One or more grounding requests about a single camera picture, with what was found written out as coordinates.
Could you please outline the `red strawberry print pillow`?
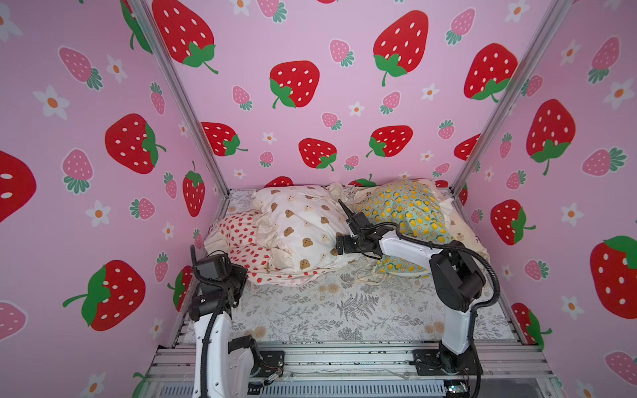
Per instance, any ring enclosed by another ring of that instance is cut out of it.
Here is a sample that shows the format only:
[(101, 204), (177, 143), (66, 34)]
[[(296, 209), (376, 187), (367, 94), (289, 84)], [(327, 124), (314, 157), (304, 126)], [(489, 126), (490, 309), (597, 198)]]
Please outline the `red strawberry print pillow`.
[(254, 285), (305, 285), (328, 273), (315, 268), (295, 270), (284, 264), (283, 250), (258, 243), (260, 216), (257, 210), (237, 212), (216, 222), (203, 242), (206, 252), (227, 253), (233, 264), (247, 270), (247, 279)]

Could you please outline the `lemon print teal pillow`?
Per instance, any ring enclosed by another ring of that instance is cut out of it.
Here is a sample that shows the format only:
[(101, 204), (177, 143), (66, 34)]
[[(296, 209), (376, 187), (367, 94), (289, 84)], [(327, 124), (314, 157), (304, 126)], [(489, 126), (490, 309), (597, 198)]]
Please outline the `lemon print teal pillow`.
[[(377, 187), (365, 199), (354, 205), (370, 222), (394, 222), (404, 235), (420, 240), (448, 244), (453, 241), (446, 215), (432, 189), (413, 180), (399, 180)], [(395, 256), (383, 256), (370, 275), (363, 276), (367, 284), (377, 285), (388, 276), (427, 279), (431, 272)]]

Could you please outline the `white bear print pillow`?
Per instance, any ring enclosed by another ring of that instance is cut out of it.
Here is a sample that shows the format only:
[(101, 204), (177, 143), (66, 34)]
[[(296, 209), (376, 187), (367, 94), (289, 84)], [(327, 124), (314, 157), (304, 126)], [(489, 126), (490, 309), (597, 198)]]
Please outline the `white bear print pillow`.
[(340, 255), (339, 236), (350, 235), (343, 209), (320, 186), (269, 187), (253, 193), (260, 212), (257, 243), (272, 250), (274, 265), (299, 275), (340, 269), (359, 259)]

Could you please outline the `cream animal print pillow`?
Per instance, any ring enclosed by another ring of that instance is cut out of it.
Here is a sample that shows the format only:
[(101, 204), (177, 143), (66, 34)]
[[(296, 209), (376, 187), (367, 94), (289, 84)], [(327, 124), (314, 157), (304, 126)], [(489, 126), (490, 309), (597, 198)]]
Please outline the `cream animal print pillow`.
[(487, 262), (490, 262), (487, 249), (482, 245), (469, 224), (457, 211), (455, 199), (451, 197), (446, 189), (436, 187), (436, 184), (432, 180), (423, 178), (418, 180), (418, 182), (427, 186), (436, 200), (438, 200), (441, 213), (444, 217), (444, 226), (451, 237), (454, 240), (462, 242), (465, 247), (477, 252), (484, 257)]

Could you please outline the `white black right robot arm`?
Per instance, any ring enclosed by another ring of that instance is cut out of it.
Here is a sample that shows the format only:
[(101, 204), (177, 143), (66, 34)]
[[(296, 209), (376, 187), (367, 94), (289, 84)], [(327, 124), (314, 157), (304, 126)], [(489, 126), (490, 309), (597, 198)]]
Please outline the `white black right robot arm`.
[(438, 299), (445, 307), (445, 331), (438, 349), (416, 354), (418, 370), (450, 376), (481, 376), (474, 342), (478, 310), (495, 305), (501, 288), (493, 267), (477, 252), (453, 240), (448, 244), (420, 240), (399, 231), (394, 222), (373, 224), (361, 212), (343, 206), (350, 235), (336, 238), (339, 255), (362, 254), (374, 260), (397, 257), (431, 273)]

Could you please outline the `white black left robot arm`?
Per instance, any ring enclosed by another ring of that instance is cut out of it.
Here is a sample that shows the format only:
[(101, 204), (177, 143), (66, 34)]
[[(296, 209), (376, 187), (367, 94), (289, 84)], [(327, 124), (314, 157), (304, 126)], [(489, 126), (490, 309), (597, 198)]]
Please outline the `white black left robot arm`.
[(197, 287), (188, 307), (196, 337), (195, 397), (246, 397), (259, 357), (251, 336), (232, 338), (232, 310), (239, 305), (247, 270), (222, 250), (192, 255)]

